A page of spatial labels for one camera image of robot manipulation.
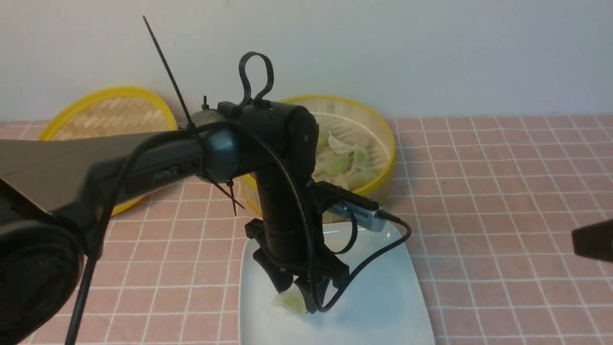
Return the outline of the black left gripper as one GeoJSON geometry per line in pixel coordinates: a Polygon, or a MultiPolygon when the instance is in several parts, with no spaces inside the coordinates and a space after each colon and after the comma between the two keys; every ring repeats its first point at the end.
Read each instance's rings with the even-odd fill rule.
{"type": "Polygon", "coordinates": [[[324,297],[330,282],[340,288],[350,277],[350,268],[338,254],[325,245],[323,225],[317,223],[311,234],[314,253],[309,254],[304,230],[295,227],[289,232],[275,233],[261,219],[252,219],[245,226],[247,238],[258,245],[252,257],[271,280],[277,293],[287,291],[296,282],[305,303],[306,312],[315,314],[324,308],[324,297]],[[311,284],[309,258],[316,270],[315,287],[311,284]]]}

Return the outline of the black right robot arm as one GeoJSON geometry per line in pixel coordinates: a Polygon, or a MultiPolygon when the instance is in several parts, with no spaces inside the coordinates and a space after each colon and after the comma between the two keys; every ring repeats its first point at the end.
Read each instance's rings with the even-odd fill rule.
{"type": "Polygon", "coordinates": [[[613,220],[575,229],[571,232],[574,254],[601,262],[613,262],[613,220]]]}

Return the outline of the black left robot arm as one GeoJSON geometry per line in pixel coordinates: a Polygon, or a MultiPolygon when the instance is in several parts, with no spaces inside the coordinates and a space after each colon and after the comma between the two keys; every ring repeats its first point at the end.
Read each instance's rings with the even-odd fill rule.
{"type": "Polygon", "coordinates": [[[262,220],[247,224],[278,292],[328,311],[350,269],[323,240],[322,213],[342,190],[315,183],[319,126],[304,107],[264,100],[195,114],[199,126],[100,138],[1,141],[1,343],[17,345],[79,288],[75,343],[115,205],[197,175],[220,186],[255,174],[262,220]],[[338,290],[323,303],[328,283],[338,290]]]}

